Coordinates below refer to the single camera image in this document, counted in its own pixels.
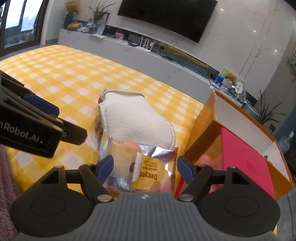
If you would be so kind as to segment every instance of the bed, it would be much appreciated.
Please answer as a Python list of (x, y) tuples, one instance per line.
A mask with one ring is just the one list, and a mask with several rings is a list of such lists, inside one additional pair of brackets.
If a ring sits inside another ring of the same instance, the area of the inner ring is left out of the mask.
[[(203, 107), (198, 101), (147, 75), (62, 45), (10, 57), (0, 62), (0, 69), (58, 106), (59, 117), (88, 132), (85, 143), (80, 146), (60, 142), (52, 159), (8, 148), (15, 180), (22, 192), (56, 165), (76, 169), (84, 163), (97, 162), (94, 120), (98, 113), (98, 97), (105, 87), (143, 93), (153, 109), (174, 127), (178, 155), (183, 154), (194, 120)], [(75, 184), (69, 187), (80, 190)]]

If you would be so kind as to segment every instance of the white wall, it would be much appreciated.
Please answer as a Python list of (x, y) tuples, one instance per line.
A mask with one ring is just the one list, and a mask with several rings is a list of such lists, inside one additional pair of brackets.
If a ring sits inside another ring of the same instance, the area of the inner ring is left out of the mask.
[[(87, 6), (99, 1), (82, 0), (77, 19), (91, 18)], [(160, 27), (117, 16), (121, 0), (107, 3), (113, 2), (117, 4), (108, 9), (108, 25), (168, 43), (217, 70), (225, 66), (246, 81), (246, 90), (256, 98), (260, 96), (259, 89), (265, 90), (281, 60), (296, 16), (284, 0), (219, 0), (197, 44)]]
[(49, 0), (42, 28), (42, 45), (46, 40), (59, 37), (59, 30), (63, 28), (66, 14), (65, 0)]
[(285, 120), (291, 114), (296, 104), (296, 82), (293, 81), (294, 77), (291, 75), (290, 68), (287, 65), (287, 57), (296, 59), (296, 57), (293, 55), (295, 45), (296, 24), (292, 28), (290, 40), (287, 44), (287, 48), (283, 54), (279, 66), (264, 91), (266, 105), (270, 104), (269, 110), (271, 110), (271, 108), (273, 108), (278, 103), (281, 103), (281, 105), (278, 106), (274, 111), (287, 114), (273, 116), (273, 118), (281, 122), (281, 124), (274, 121), (268, 121), (263, 125), (267, 130), (270, 131), (269, 125), (272, 123), (276, 127), (274, 132), (274, 136), (276, 138), (279, 138), (282, 135), (288, 136), (291, 131), (295, 130), (296, 128), (296, 123), (294, 122), (295, 111), (293, 112), (293, 116), (291, 116), (290, 121), (285, 123)]

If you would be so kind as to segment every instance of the snack bag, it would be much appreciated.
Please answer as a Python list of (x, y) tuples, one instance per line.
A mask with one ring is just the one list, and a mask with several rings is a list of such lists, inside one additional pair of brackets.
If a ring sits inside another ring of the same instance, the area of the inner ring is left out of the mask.
[(107, 155), (114, 158), (113, 171), (104, 186), (111, 193), (172, 192), (177, 150), (134, 142), (118, 143), (104, 132), (98, 161)]

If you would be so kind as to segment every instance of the floor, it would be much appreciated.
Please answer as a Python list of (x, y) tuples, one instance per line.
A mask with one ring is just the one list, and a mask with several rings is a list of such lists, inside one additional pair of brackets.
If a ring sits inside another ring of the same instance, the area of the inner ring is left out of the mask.
[(20, 53), (24, 53), (24, 52), (27, 52), (27, 51), (30, 51), (30, 50), (33, 50), (33, 49), (38, 49), (40, 47), (50, 46), (50, 45), (54, 45), (54, 44), (57, 44), (57, 43), (45, 44), (45, 45), (42, 45), (42, 46), (41, 45), (35, 45), (35, 46), (32, 46), (32, 47), (21, 49), (21, 50), (18, 50), (18, 51), (15, 51), (15, 52), (12, 52), (12, 53), (9, 53), (9, 54), (6, 54), (6, 55), (0, 57), (0, 61), (4, 60), (4, 59), (7, 59), (9, 57), (15, 56), (15, 55), (20, 54)]
[[(40, 47), (40, 45), (36, 45), (33, 47), (15, 51), (13, 53), (0, 57), (0, 61)], [(295, 187), (288, 194), (277, 201), (281, 210), (281, 217), (277, 225), (277, 232), (280, 241), (296, 241), (296, 183), (294, 185)]]

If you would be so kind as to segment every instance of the orange box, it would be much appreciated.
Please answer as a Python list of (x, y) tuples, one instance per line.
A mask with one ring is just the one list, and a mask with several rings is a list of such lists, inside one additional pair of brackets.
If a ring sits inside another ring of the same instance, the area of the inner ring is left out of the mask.
[(215, 128), (207, 131), (208, 135), (206, 138), (203, 137), (204, 140), (198, 139), (209, 126), (220, 125), (233, 132), (262, 156), (267, 156), (276, 200), (293, 188), (291, 174), (275, 138), (254, 118), (219, 92), (216, 92), (216, 95), (210, 94), (195, 119), (184, 156), (194, 163), (201, 156), (200, 152), (203, 149), (199, 148), (197, 143), (209, 142), (212, 145), (203, 154), (212, 160), (217, 158), (221, 154), (221, 140)]

